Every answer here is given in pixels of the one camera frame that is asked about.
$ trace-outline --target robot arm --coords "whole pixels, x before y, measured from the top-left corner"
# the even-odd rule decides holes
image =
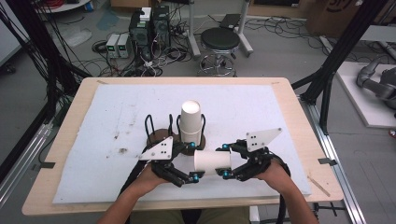
[[[356,84],[361,88],[372,91],[375,93],[375,96],[381,100],[392,100],[395,98],[396,94],[395,86],[391,85],[391,82],[383,81],[382,77],[393,77],[393,79],[396,78],[394,69],[384,71],[381,77],[381,82],[379,83],[371,80],[371,76],[375,73],[375,69],[379,65],[379,62],[380,59],[377,58],[370,62],[367,66],[363,67],[358,73]]]

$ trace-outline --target white paper cup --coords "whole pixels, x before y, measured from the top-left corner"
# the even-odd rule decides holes
[[[201,107],[198,102],[190,100],[183,103],[179,126],[184,133],[197,133],[202,129]]]
[[[205,175],[215,175],[216,169],[231,168],[231,154],[228,151],[195,150],[194,167],[196,172],[205,171]]]
[[[181,141],[185,143],[193,142],[196,146],[199,146],[201,144],[201,130],[196,133],[186,133],[180,129]]]

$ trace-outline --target chrome stool base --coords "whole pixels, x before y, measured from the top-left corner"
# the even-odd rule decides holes
[[[215,77],[225,77],[233,74],[236,77],[236,71],[233,69],[233,61],[221,54],[206,55],[200,62],[201,70],[198,72],[205,72],[206,74]]]

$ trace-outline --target human hand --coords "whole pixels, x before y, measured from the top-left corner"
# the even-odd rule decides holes
[[[142,197],[163,183],[168,183],[168,181],[155,175],[151,171],[151,164],[148,164],[128,189],[134,189],[134,192],[137,193],[139,197]]]
[[[290,176],[288,176],[286,171],[276,160],[271,160],[271,165],[268,169],[255,177],[267,182],[271,188],[278,191],[280,194],[296,188]]]

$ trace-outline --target white bracket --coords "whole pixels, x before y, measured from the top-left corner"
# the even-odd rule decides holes
[[[268,146],[280,133],[281,128],[247,133],[247,151],[252,152]]]
[[[139,156],[140,161],[164,161],[172,158],[173,137],[167,137],[155,147],[150,148]]]

